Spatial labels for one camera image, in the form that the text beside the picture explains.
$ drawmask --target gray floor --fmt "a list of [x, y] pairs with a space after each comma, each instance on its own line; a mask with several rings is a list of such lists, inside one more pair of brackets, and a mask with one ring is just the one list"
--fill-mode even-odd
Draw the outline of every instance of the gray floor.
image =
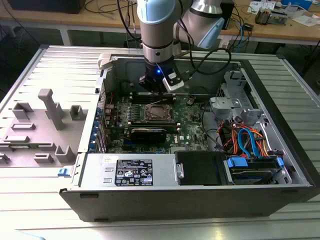
[[[38, 42], [44, 45], [62, 45], [60, 33], [52, 29], [28, 28]], [[6, 36], [0, 42], [0, 99], [4, 97], [14, 81], [18, 78], [21, 71], [27, 65], [29, 59], [38, 49], [37, 44], [31, 39], [27, 32], [16, 27], [16, 38], [12, 39]], [[105, 43], [100, 42], [99, 32], [93, 31], [71, 31], [71, 38], [75, 46], [92, 47], [124, 47], [126, 35], [124, 33], [104, 33]], [[251, 42], [248, 47], [241, 48], [239, 52], [254, 53], [255, 50], [260, 54], [270, 54], [276, 47], [272, 43], [260, 43], [256, 49], [257, 43]], [[277, 54], [282, 54], [300, 72], [305, 64], [306, 57], [310, 52], [309, 46], [299, 46], [287, 44], [280, 47]], [[317, 93], [320, 94], [320, 88], [316, 81], [320, 79], [320, 59], [313, 64], [313, 67], [304, 76], [306, 82]]]

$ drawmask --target warning label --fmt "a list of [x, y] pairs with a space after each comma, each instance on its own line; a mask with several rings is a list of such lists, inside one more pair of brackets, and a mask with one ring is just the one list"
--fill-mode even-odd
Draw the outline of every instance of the warning label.
[[152, 160], [117, 160], [116, 186], [152, 186]]

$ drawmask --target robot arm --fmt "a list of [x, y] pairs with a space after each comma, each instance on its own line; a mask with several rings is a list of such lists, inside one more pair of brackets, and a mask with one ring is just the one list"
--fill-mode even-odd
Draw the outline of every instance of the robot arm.
[[177, 21], [182, 18], [187, 31], [199, 48], [209, 49], [215, 43], [224, 19], [221, 0], [137, 0], [145, 75], [140, 85], [153, 92], [168, 92], [184, 85], [174, 63], [173, 44], [188, 41]]

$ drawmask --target black cover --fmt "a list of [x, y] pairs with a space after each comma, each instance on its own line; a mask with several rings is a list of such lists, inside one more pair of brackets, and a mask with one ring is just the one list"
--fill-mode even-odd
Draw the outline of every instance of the black cover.
[[78, 14], [86, 0], [8, 0], [13, 10]]
[[222, 185], [222, 182], [225, 184], [224, 154], [214, 151], [177, 151], [175, 156], [176, 161], [183, 166], [184, 178], [180, 179], [180, 185], [218, 186]]
[[234, 6], [235, 6], [235, 3], [233, 0], [221, 1], [220, 8], [222, 9], [222, 17], [224, 19], [224, 24], [222, 27], [223, 30], [226, 30], [228, 28]]

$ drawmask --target metal workbench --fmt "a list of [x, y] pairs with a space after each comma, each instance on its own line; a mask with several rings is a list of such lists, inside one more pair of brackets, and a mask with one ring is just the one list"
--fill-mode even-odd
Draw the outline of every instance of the metal workbench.
[[[14, 117], [17, 101], [44, 108], [40, 88], [58, 93], [62, 108], [88, 109], [100, 72], [97, 61], [110, 48], [50, 46], [39, 49], [0, 104], [0, 137]], [[216, 53], [226, 58], [223, 53]], [[309, 158], [320, 172], [320, 100], [286, 60], [275, 55], [236, 54], [252, 64]], [[17, 229], [47, 240], [320, 239], [320, 195], [290, 204], [270, 217], [148, 222], [83, 222], [57, 191], [70, 182], [59, 167], [0, 168], [0, 230]]]

